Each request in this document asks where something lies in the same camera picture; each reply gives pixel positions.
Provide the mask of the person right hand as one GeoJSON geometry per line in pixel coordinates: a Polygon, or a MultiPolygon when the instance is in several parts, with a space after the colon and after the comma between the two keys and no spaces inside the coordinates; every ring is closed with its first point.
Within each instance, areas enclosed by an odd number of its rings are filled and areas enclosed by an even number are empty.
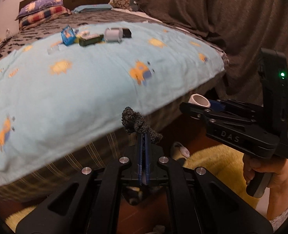
{"type": "Polygon", "coordinates": [[[245,154],[243,164],[243,176],[246,184],[249,184],[257,173],[270,173],[272,178],[269,181],[268,188],[282,189],[288,187],[288,159],[274,157],[265,160],[245,154]]]}

